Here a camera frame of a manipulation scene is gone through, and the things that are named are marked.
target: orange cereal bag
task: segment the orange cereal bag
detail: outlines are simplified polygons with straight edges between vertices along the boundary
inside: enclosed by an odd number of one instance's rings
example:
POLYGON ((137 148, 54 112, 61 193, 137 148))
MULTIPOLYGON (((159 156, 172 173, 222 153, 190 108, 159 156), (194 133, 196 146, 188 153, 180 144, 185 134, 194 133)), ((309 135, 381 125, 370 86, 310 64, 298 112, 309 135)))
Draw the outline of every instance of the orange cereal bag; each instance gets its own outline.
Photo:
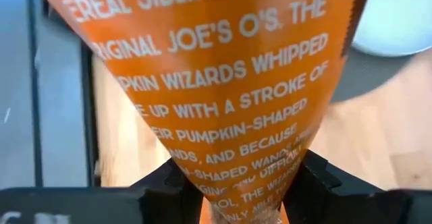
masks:
POLYGON ((230 223, 266 223, 365 0, 49 0, 230 223))

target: wooden table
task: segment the wooden table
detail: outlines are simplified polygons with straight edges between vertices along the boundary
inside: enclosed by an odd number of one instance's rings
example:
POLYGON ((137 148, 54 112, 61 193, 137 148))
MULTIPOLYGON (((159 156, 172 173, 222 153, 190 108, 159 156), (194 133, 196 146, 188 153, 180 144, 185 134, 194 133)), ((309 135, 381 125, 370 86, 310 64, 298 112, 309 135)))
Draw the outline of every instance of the wooden table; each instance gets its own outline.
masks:
MULTIPOLYGON (((129 186, 169 154, 97 59, 101 176, 129 186)), ((312 150, 380 188, 432 189, 432 51, 378 89, 329 106, 312 150)))

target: black holder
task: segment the black holder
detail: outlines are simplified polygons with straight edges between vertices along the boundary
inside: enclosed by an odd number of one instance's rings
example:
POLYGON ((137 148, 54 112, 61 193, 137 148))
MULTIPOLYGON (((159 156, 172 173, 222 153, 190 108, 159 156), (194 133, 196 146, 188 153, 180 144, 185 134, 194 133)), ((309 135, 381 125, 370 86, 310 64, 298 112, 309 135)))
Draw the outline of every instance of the black holder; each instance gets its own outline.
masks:
MULTIPOLYGON (((170 159, 129 188, 0 191, 0 223, 198 224, 202 199, 170 159)), ((384 192, 311 151, 283 202, 291 224, 432 223, 432 192, 384 192)))

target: plastic bag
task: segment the plastic bag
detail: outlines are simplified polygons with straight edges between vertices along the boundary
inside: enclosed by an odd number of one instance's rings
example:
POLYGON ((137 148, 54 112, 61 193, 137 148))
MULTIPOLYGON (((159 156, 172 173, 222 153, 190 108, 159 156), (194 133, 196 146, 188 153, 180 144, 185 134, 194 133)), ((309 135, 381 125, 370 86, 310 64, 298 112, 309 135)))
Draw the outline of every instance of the plastic bag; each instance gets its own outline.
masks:
POLYGON ((49 0, 231 223, 280 205, 365 0, 49 0))

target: gray panel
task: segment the gray panel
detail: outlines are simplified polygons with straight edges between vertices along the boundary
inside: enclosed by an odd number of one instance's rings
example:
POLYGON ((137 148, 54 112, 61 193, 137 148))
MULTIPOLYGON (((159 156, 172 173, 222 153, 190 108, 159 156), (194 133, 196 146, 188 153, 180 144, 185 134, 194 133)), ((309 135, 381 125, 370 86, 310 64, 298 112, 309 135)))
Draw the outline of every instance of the gray panel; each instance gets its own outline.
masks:
POLYGON ((27 4, 0 3, 0 189, 34 186, 27 4))
POLYGON ((88 185, 80 40, 43 19, 36 0, 40 134, 45 187, 88 185))

